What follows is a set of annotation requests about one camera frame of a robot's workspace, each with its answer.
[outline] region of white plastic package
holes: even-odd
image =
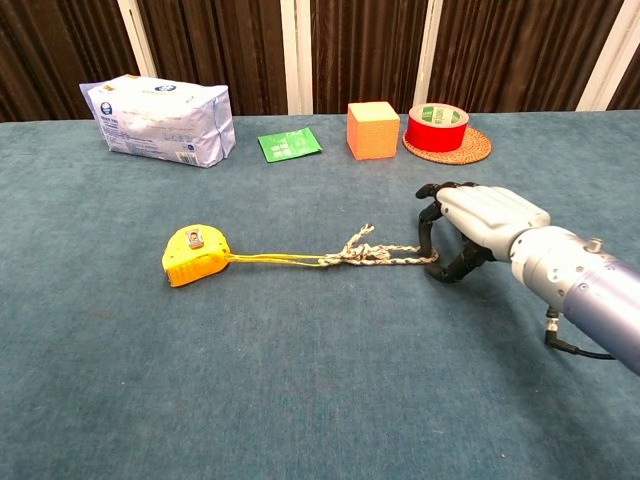
[[[235,146],[226,85],[124,75],[80,89],[111,151],[208,168]]]

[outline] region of green sachet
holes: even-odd
[[[268,163],[303,157],[322,151],[309,127],[294,132],[274,133],[258,137]]]

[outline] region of teal tablecloth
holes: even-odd
[[[335,252],[367,222],[416,244],[414,192],[470,180],[640,266],[639,124],[474,115],[494,152],[453,167],[356,162],[342,116],[244,117],[209,170],[110,153],[90,121],[0,125],[0,478],[640,478],[640,378],[545,347],[507,265],[456,285],[232,265],[172,289],[160,264],[196,222],[246,253]],[[259,135],[305,126],[321,155],[264,161]]]

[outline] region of roll of tape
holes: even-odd
[[[427,152],[451,152],[460,148],[469,114],[445,103],[424,103],[409,110],[406,141]]]

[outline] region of round coaster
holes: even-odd
[[[414,155],[436,163],[448,165],[468,165],[484,160],[491,153],[491,141],[475,128],[467,127],[460,148],[451,152],[427,152],[409,144],[406,132],[402,135],[402,143]]]

